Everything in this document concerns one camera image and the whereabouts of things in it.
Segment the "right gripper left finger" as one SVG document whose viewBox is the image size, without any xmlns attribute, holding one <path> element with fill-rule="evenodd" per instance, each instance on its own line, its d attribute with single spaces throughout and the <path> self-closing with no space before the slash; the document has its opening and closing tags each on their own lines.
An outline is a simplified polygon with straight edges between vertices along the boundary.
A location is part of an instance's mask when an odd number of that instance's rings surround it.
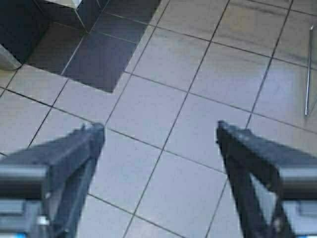
<svg viewBox="0 0 317 238">
<path fill-rule="evenodd" d="M 1 237 L 75 237 L 104 143 L 94 123 L 1 159 Z"/>
</svg>

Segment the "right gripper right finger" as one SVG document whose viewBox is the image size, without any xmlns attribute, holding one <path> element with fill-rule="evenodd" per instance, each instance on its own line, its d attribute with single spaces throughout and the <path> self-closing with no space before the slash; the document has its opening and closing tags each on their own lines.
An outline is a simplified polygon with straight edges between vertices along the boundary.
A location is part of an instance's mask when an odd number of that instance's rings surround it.
<svg viewBox="0 0 317 238">
<path fill-rule="evenodd" d="M 222 120 L 216 141 L 244 237 L 316 237 L 315 156 Z"/>
</svg>

